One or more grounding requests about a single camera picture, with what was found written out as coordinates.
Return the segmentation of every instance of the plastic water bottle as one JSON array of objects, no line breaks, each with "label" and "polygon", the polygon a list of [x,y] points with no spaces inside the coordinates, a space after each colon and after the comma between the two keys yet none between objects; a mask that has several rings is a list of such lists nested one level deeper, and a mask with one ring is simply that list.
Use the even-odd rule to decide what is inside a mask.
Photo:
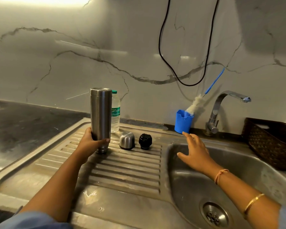
[{"label": "plastic water bottle", "polygon": [[117,93],[117,91],[112,91],[111,132],[117,132],[120,128],[121,101]]}]

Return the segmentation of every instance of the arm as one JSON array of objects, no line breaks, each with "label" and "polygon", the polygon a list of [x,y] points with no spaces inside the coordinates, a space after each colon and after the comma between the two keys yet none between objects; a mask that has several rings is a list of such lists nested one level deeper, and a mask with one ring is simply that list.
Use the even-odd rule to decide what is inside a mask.
[{"label": "arm", "polygon": [[91,136],[91,127],[87,128],[77,149],[20,212],[44,212],[58,222],[65,222],[71,208],[81,165],[87,162],[88,157],[100,145],[108,142],[110,139],[94,141]]},{"label": "arm", "polygon": [[[214,180],[223,168],[218,165],[208,153],[205,144],[194,134],[183,132],[188,142],[189,155],[177,153],[178,157],[191,168]],[[230,172],[222,173],[219,186],[243,214],[248,203],[260,192]],[[248,222],[254,229],[277,229],[281,205],[267,196],[260,197],[252,204],[248,212]]]}]

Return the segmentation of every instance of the black cable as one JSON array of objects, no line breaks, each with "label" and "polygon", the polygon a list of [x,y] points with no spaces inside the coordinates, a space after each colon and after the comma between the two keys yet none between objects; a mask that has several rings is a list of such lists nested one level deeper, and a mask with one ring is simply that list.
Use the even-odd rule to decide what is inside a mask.
[{"label": "black cable", "polygon": [[162,58],[162,60],[166,63],[166,65],[168,65],[168,67],[172,70],[172,72],[174,73],[176,79],[177,79],[181,84],[183,84],[184,86],[188,86],[188,87],[196,86],[197,84],[199,84],[199,83],[203,80],[203,78],[204,78],[205,75],[206,75],[206,66],[207,66],[207,64],[208,64],[208,59],[209,59],[209,53],[210,53],[210,47],[211,47],[211,40],[212,40],[212,33],[213,33],[213,26],[214,26],[214,19],[215,19],[215,15],[216,15],[218,3],[219,3],[219,0],[217,0],[217,2],[216,2],[215,10],[214,10],[213,18],[212,18],[211,33],[210,33],[210,39],[209,39],[209,46],[208,46],[208,52],[207,52],[207,54],[206,54],[206,64],[204,65],[203,76],[202,76],[201,80],[199,80],[199,81],[198,81],[197,83],[195,83],[195,84],[185,84],[185,83],[183,83],[183,82],[179,79],[179,77],[177,76],[175,70],[172,68],[171,65],[169,65],[169,63],[163,58],[163,56],[162,56],[162,54],[161,54],[160,45],[161,45],[162,32],[163,32],[163,28],[164,28],[165,23],[166,23],[166,20],[167,20],[168,12],[169,12],[169,10],[170,10],[170,0],[168,0],[166,15],[165,15],[164,22],[163,22],[162,27],[161,27],[161,30],[160,30],[160,36],[159,36],[159,54],[160,54],[160,57]]}]

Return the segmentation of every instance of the stainless steel sink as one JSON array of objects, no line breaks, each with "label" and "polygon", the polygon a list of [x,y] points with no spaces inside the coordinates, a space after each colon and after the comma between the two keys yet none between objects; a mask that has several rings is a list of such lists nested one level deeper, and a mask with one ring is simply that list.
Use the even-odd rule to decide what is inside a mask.
[{"label": "stainless steel sink", "polygon": [[[76,149],[90,119],[84,118],[0,171],[0,209],[15,212]],[[153,137],[150,150],[119,147],[119,133]],[[175,132],[122,124],[107,155],[82,166],[71,223],[80,228],[250,228],[225,194],[176,156],[187,153]],[[204,140],[211,156],[249,184],[286,205],[286,177],[256,158],[247,145]]]},{"label": "stainless steel sink", "polygon": [[[207,147],[218,164],[286,206],[286,178],[281,173],[251,153]],[[188,154],[187,145],[175,144],[169,150],[171,192],[180,212],[200,228],[251,228],[221,188],[184,164],[177,152]]]}]

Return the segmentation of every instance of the faucet spout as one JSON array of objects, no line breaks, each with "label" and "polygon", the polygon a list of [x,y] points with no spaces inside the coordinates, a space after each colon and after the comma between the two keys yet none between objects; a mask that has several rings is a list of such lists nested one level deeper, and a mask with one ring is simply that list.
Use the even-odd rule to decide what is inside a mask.
[{"label": "faucet spout", "polygon": [[251,102],[251,99],[248,96],[244,96],[242,94],[232,92],[232,91],[222,92],[217,97],[217,99],[214,103],[213,110],[211,112],[211,116],[210,116],[209,121],[206,122],[206,135],[216,134],[218,132],[218,128],[217,128],[218,121],[216,121],[216,119],[217,119],[219,108],[221,106],[221,102],[226,96],[232,96],[236,99],[239,99],[241,102],[244,102],[244,103]]}]

